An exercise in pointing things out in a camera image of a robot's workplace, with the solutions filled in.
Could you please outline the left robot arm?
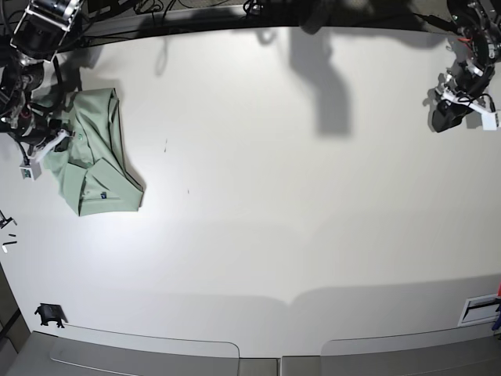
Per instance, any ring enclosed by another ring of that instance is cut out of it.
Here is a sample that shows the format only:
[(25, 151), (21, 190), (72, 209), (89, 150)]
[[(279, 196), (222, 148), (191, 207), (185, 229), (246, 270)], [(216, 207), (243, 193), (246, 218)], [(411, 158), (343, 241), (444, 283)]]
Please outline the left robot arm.
[(458, 41), (466, 51), (444, 74), (435, 88), (436, 107), (431, 127), (436, 133), (460, 125), (473, 112), (485, 131), (500, 127), (500, 109), (488, 87), (500, 63), (500, 6), (480, 1), (448, 1)]

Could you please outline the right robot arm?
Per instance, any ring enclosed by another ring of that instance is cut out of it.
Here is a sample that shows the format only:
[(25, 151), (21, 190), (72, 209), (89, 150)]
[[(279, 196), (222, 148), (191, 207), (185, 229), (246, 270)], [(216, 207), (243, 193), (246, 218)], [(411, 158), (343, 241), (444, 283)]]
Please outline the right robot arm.
[[(1, 2), (1, 133), (19, 147), (22, 165), (32, 167), (71, 132), (54, 113), (65, 99), (63, 79), (56, 57), (84, 34), (73, 34), (81, 18), (83, 1), (29, 1), (15, 26)], [(33, 100), (45, 78), (45, 63), (53, 65), (56, 96), (51, 104)]]

